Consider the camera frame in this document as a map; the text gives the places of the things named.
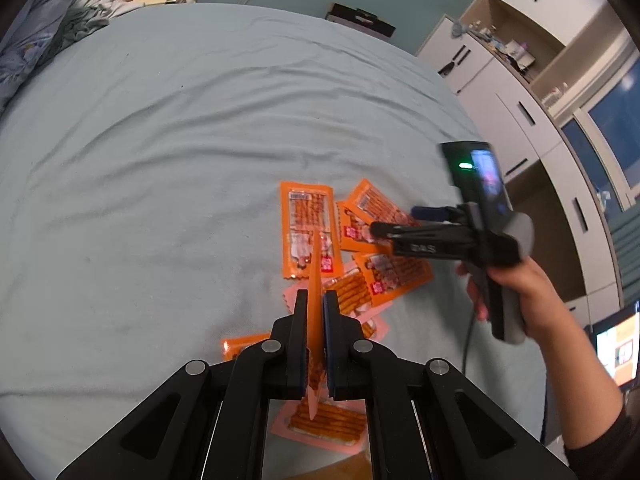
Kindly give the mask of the person's right forearm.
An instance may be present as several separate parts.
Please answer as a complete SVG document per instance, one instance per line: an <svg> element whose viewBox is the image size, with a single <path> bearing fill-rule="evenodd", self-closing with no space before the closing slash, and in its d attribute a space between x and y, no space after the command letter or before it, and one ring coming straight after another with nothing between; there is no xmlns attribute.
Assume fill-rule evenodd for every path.
<svg viewBox="0 0 640 480"><path fill-rule="evenodd" d="M629 479L639 472L639 422L561 300L523 306L527 333L548 370L564 452L579 479Z"/></svg>

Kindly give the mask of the person's right hand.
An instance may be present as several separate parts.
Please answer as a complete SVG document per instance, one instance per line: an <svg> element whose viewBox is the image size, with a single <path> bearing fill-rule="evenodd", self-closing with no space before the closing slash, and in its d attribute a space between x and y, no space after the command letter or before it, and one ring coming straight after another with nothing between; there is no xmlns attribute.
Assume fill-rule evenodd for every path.
<svg viewBox="0 0 640 480"><path fill-rule="evenodd" d="M493 281L518 294L526 334L537 344L562 336L574 322L547 274L533 258L510 268L490 266L487 273Z"/></svg>

